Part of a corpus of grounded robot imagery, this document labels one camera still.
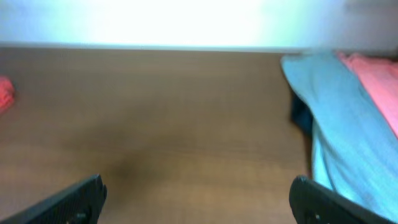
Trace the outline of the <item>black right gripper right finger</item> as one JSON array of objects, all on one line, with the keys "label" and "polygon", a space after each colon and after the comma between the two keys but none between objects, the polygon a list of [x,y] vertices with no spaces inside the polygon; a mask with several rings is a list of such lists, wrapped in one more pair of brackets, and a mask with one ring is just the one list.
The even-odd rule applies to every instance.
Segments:
[{"label": "black right gripper right finger", "polygon": [[290,186],[289,204],[298,224],[393,224],[306,176]]}]

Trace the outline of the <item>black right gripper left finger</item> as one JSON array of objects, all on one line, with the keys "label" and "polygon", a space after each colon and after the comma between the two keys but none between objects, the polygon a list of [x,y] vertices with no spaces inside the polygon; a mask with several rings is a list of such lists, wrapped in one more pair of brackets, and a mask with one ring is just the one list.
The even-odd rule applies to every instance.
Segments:
[{"label": "black right gripper left finger", "polygon": [[99,174],[77,182],[1,224],[97,224],[107,197]]}]

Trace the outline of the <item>orange soccer t-shirt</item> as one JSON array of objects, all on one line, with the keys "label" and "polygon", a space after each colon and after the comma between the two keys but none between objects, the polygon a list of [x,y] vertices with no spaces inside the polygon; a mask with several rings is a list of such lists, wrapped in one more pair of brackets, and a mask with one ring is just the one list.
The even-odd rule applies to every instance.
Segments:
[{"label": "orange soccer t-shirt", "polygon": [[1,113],[6,111],[14,102],[14,85],[7,77],[1,77]]}]

